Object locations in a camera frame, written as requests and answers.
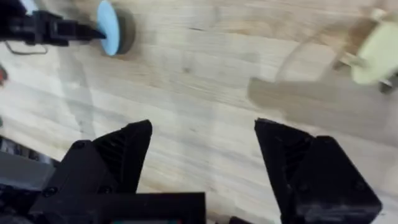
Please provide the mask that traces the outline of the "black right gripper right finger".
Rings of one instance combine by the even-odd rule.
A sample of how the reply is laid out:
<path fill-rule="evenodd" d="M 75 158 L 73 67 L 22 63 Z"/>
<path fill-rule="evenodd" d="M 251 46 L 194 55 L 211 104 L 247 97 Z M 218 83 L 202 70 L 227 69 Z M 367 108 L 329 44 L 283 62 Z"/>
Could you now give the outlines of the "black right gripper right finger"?
<path fill-rule="evenodd" d="M 372 223 L 382 202 L 335 138 L 257 119 L 282 223 Z"/>

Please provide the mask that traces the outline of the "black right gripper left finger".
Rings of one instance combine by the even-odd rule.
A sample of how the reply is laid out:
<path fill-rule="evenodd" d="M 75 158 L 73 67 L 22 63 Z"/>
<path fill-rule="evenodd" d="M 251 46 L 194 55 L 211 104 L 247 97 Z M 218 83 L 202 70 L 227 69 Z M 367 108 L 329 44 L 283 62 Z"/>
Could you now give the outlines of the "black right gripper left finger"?
<path fill-rule="evenodd" d="M 145 204 L 136 194 L 152 136 L 149 120 L 72 144 L 38 205 Z"/>

